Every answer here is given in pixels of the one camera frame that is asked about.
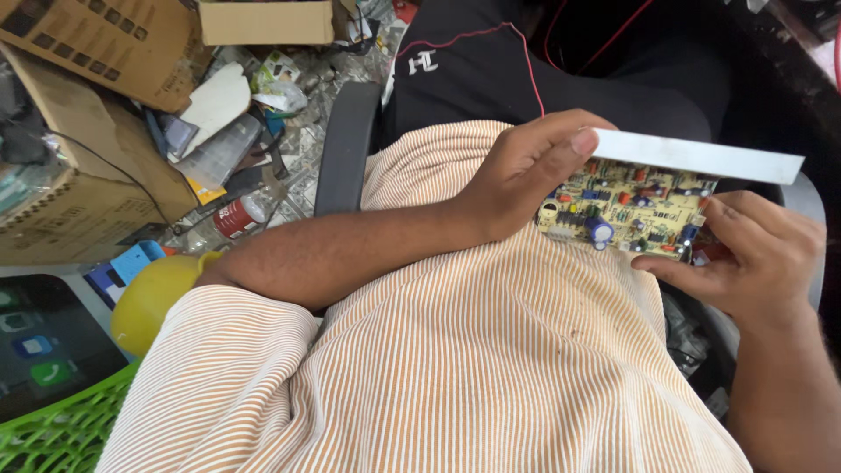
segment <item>finger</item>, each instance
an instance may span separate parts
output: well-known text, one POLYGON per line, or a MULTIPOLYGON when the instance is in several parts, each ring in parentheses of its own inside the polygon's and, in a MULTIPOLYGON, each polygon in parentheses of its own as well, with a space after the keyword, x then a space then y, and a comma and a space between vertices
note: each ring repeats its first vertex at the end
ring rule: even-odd
POLYGON ((522 177, 522 185, 535 194, 548 194, 583 166, 598 145, 599 135, 592 128, 576 131, 543 153, 522 177))
POLYGON ((692 267, 660 256, 637 256, 631 261, 631 268, 647 271, 695 298, 716 294, 721 289, 720 279, 711 277, 705 266, 692 267))
POLYGON ((779 241, 758 223, 716 197, 704 209, 706 223, 740 263, 757 263, 767 258, 768 251, 779 241))
POLYGON ((585 127, 618 130, 611 122, 582 109, 548 114, 522 126, 523 140, 543 154, 562 144, 575 131, 585 127))
POLYGON ((716 199, 759 224, 779 239, 798 237, 803 222, 779 205, 747 190, 716 194, 716 199))

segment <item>orange and white striped shirt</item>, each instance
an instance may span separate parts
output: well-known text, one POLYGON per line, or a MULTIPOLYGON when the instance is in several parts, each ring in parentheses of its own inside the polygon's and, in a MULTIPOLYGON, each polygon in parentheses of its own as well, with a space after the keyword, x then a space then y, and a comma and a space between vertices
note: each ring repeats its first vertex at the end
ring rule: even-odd
MULTIPOLYGON (((365 210, 449 198, 508 125, 413 131, 369 158, 365 210)), ((332 306, 190 291, 99 471, 750 471, 665 349, 632 255, 527 225, 332 306)))

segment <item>person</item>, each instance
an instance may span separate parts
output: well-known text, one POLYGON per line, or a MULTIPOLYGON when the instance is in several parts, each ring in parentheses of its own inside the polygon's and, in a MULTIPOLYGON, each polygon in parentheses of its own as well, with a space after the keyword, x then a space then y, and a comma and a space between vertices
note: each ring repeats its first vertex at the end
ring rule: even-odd
MULTIPOLYGON (((517 5, 427 0, 403 44, 518 24, 517 5)), ((719 194, 706 221, 733 255, 696 268, 531 223, 594 128, 711 139, 723 107, 702 102, 722 95, 698 92, 698 63, 623 82, 532 58, 554 112, 540 118, 512 72, 513 29, 432 49, 437 68, 412 49, 395 62, 393 143, 369 158, 364 211, 272 228, 208 268, 167 315, 98 470, 841 469, 841 389, 807 301, 820 225, 719 194), (738 325, 728 429, 667 353, 655 278, 738 325)))

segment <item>hand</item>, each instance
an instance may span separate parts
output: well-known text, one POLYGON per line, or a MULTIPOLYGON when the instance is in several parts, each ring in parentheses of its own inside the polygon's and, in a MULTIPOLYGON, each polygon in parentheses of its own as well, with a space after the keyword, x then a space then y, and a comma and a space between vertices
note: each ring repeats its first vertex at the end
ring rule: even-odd
POLYGON ((742 330, 786 329, 799 315, 814 313, 807 291, 824 254, 823 226, 747 191, 716 195, 704 215, 712 232, 733 252, 730 258, 691 267, 639 256, 631 266, 725 311, 742 330))
POLYGON ((593 154, 599 136, 590 127, 616 129, 589 112, 569 110, 503 131, 467 187, 444 203, 448 212, 479 232, 477 244, 510 237, 593 154))

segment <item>white logo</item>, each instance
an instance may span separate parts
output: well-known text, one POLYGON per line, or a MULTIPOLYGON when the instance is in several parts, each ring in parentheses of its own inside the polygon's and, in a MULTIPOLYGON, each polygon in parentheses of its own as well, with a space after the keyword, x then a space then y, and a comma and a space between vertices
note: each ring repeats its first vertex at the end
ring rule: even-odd
POLYGON ((423 67, 423 72, 435 71, 438 68, 437 64, 432 64, 430 56, 435 53, 434 50, 423 50, 418 53, 418 59, 409 59, 409 75, 414 76, 418 72, 417 66, 423 67))

